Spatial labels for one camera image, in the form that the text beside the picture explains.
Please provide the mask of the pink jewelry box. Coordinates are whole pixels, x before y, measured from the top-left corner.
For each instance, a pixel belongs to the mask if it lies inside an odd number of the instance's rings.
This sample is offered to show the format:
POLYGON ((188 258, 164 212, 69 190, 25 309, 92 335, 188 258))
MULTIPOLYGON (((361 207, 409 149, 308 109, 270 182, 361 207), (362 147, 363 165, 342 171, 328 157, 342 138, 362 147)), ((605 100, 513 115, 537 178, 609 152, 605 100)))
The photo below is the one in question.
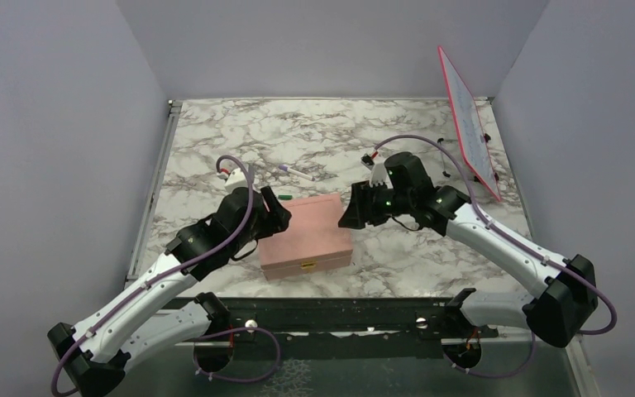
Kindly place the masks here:
POLYGON ((352 263, 351 230, 338 227, 341 196, 325 194, 283 202, 291 212, 286 231, 261 239, 260 268, 267 280, 335 270, 352 263))

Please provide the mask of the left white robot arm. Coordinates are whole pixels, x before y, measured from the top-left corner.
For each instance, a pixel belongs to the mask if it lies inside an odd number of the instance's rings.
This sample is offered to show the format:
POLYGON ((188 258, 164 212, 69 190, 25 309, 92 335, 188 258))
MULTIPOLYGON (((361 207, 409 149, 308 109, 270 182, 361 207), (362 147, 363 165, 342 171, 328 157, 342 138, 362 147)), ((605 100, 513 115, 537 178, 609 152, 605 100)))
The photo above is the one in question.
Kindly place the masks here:
POLYGON ((57 323, 47 337, 58 364, 50 382, 54 396, 61 374, 74 388, 66 395, 105 396, 127 372, 158 351, 190 338, 232 333, 230 312, 213 293, 198 294, 170 315, 158 311, 204 280, 250 242, 289 228, 290 211, 270 187, 236 187, 214 213, 181 228, 144 275, 103 308, 75 324, 57 323))

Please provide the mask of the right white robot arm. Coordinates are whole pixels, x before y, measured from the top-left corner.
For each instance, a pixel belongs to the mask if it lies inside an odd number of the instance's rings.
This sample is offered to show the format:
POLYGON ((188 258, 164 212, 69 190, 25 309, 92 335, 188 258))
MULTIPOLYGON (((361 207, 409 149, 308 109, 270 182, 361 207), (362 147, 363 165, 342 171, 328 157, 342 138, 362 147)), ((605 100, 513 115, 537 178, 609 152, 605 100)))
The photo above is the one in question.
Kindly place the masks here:
POLYGON ((565 347, 596 310, 594 265, 544 249, 475 209, 460 190, 432 183, 421 160, 400 152, 371 166, 371 179, 354 183, 339 227, 360 230, 407 214, 420 228, 463 243, 509 273, 521 294, 467 289, 444 314, 457 337, 475 327, 526 328, 554 347, 565 347))

